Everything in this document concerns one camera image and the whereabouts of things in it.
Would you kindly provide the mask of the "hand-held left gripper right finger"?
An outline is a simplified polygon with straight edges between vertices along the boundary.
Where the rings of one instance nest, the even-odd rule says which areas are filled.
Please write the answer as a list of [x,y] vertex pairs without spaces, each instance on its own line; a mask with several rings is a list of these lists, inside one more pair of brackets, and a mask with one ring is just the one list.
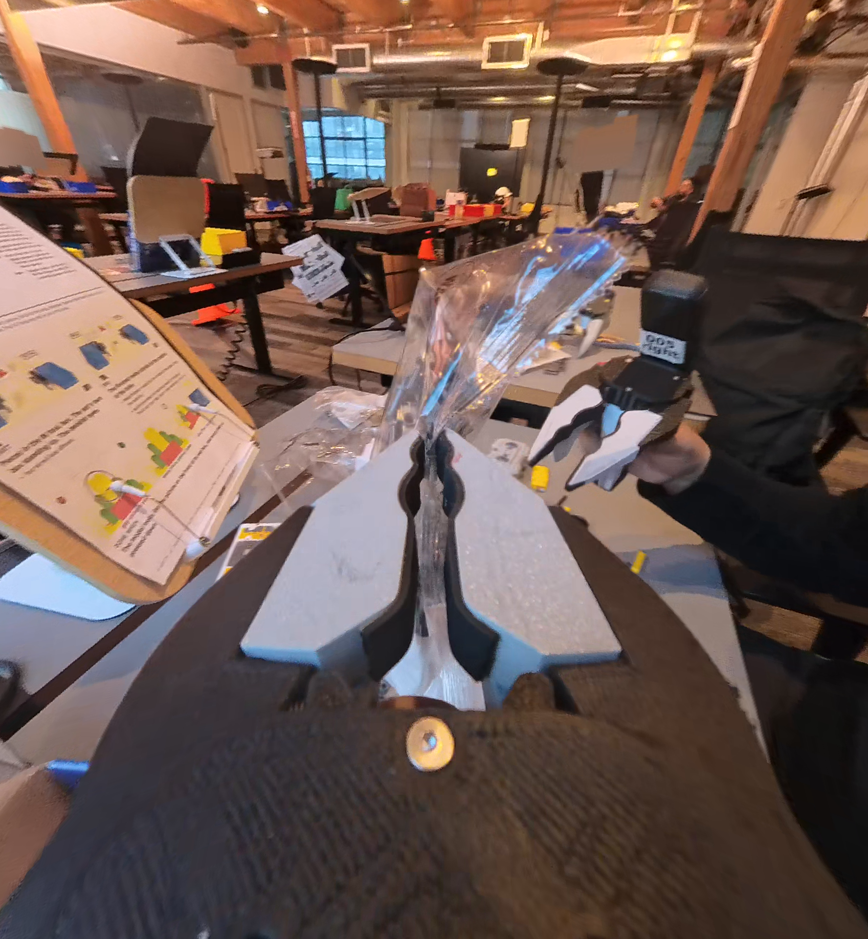
[[623,648],[550,508],[452,431],[438,438],[451,651],[478,683],[617,660]]

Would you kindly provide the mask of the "clear plastic parts bag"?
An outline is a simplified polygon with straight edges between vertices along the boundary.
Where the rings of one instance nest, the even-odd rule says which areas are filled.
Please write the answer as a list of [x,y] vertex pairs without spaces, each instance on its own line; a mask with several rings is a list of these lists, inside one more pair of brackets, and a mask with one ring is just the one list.
[[448,523],[436,441],[446,430],[463,438],[477,432],[510,380],[613,285],[625,264],[611,239],[576,229],[421,275],[373,451],[380,454],[411,431],[420,435],[420,597],[407,664],[385,678],[393,691],[462,710],[485,707],[481,685],[464,672],[449,643]]

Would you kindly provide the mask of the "dark blue cardboard kit box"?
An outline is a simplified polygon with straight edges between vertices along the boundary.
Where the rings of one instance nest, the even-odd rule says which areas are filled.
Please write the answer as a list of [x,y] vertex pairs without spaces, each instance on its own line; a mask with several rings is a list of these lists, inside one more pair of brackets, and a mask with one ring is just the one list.
[[84,761],[29,764],[0,740],[0,910],[64,821],[87,771]]

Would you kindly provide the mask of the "person's right forearm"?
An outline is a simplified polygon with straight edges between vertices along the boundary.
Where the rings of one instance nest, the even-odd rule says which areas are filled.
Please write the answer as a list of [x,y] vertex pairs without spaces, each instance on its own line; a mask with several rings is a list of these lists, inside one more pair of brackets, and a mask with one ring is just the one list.
[[648,481],[638,490],[757,573],[868,607],[868,485],[839,495],[793,487],[717,453],[681,492]]

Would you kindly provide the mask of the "background dark desk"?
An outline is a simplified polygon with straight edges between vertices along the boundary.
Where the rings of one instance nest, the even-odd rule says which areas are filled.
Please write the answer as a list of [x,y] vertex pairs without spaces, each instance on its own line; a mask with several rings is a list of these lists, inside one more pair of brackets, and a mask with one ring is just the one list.
[[285,286],[287,271],[295,272],[303,261],[283,253],[263,253],[253,265],[232,268],[175,268],[163,272],[144,273],[134,269],[129,254],[88,257],[85,264],[124,297],[146,303],[162,319],[173,319],[186,313],[236,302],[240,305],[244,326],[242,337],[252,343],[254,366],[236,364],[240,346],[225,354],[218,377],[221,381],[234,368],[271,380],[280,391],[305,386],[302,375],[275,370],[272,366],[259,296]]

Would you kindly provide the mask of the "person's right hand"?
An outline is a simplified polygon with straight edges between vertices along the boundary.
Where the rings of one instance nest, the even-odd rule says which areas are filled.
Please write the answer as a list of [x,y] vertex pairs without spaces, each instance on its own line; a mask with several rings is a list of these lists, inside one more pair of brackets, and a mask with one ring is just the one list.
[[693,486],[704,475],[712,452],[698,432],[687,424],[671,436],[662,436],[641,446],[627,473],[637,480],[676,495]]

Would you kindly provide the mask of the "crumpled clear plastic bag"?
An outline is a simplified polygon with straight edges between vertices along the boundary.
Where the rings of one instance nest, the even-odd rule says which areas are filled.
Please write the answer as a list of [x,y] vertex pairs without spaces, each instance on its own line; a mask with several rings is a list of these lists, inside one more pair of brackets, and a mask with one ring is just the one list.
[[371,459],[384,415],[386,396],[329,387],[310,398],[314,417],[293,434],[270,464],[274,478],[305,477],[338,484]]

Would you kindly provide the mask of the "background grey table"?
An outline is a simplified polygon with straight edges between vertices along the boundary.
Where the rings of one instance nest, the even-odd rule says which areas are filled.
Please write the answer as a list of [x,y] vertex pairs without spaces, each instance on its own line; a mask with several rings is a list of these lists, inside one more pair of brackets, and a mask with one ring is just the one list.
[[[639,339],[640,330],[639,288],[615,287],[607,335],[632,340]],[[404,349],[404,333],[392,330],[366,330],[333,346],[331,367],[333,381],[341,381],[341,370],[366,372],[390,379],[394,376]],[[581,358],[569,358],[560,373],[550,374],[545,370],[533,370],[510,380],[502,395],[505,402],[517,405],[533,405],[549,408],[555,405],[565,384],[577,375],[590,369],[596,362],[629,355],[628,350],[609,346],[592,346]]]

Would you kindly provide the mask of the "black floor lamp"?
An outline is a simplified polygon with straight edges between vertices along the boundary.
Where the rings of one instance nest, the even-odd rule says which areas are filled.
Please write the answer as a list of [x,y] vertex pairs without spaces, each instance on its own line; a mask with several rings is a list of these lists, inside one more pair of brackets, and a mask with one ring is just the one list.
[[296,71],[309,75],[312,78],[314,109],[316,114],[317,134],[320,148],[321,172],[318,182],[321,185],[328,179],[328,161],[325,132],[323,129],[323,96],[322,80],[334,76],[337,66],[334,62],[317,57],[299,57],[293,60]]
[[569,77],[581,75],[586,70],[587,66],[588,64],[586,61],[580,60],[571,55],[549,57],[542,60],[538,64],[538,70],[541,74],[554,77],[555,88],[551,102],[551,111],[545,139],[545,152],[542,162],[539,191],[534,200],[533,210],[529,216],[528,229],[531,237],[537,236],[543,218],[545,193],[547,190],[550,162],[553,155],[554,140],[557,128],[557,114],[561,101],[564,80]]

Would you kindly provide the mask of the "hanging printed paper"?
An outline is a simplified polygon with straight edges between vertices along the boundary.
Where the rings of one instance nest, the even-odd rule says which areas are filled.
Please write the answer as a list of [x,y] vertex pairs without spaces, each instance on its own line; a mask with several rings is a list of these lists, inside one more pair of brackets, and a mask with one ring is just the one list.
[[292,283],[306,302],[323,303],[347,290],[345,258],[319,234],[287,244],[283,255],[299,260],[299,264],[291,268]]

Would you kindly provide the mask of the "orange traffic cone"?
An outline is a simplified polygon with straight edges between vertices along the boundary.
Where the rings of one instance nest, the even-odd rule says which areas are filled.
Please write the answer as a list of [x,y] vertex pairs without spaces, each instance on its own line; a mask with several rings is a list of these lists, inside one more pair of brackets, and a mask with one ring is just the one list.
[[233,288],[228,285],[201,285],[189,288],[191,295],[211,292],[217,299],[215,303],[206,305],[193,311],[191,324],[193,326],[207,326],[227,319],[229,316],[240,313],[240,300],[235,299]]

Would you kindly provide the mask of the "cardboard sign with paper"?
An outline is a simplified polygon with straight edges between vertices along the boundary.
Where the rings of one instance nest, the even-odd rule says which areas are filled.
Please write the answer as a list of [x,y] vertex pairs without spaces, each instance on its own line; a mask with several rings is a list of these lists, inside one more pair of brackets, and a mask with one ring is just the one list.
[[155,603],[188,582],[258,452],[161,317],[0,205],[0,534]]

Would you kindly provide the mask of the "person's body in dark clothes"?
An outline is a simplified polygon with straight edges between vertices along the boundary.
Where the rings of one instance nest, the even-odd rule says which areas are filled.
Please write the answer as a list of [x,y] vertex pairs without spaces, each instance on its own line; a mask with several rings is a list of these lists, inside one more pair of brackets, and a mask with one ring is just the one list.
[[868,664],[737,634],[780,787],[868,922]]

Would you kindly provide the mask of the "clear acrylic stand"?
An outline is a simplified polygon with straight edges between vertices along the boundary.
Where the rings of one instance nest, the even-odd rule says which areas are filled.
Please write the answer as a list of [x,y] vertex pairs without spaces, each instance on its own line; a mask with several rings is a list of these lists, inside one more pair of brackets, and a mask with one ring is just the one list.
[[163,273],[169,277],[197,280],[222,270],[202,251],[200,243],[193,236],[161,236],[157,244],[168,261],[167,269]]

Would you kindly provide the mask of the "background open kit box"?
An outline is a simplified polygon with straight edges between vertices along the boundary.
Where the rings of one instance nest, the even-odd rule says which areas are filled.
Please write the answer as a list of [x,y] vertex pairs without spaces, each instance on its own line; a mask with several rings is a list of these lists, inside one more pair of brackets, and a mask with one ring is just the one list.
[[188,234],[200,243],[205,229],[205,183],[198,165],[213,128],[151,116],[128,157],[128,244],[134,269],[163,272],[161,236]]

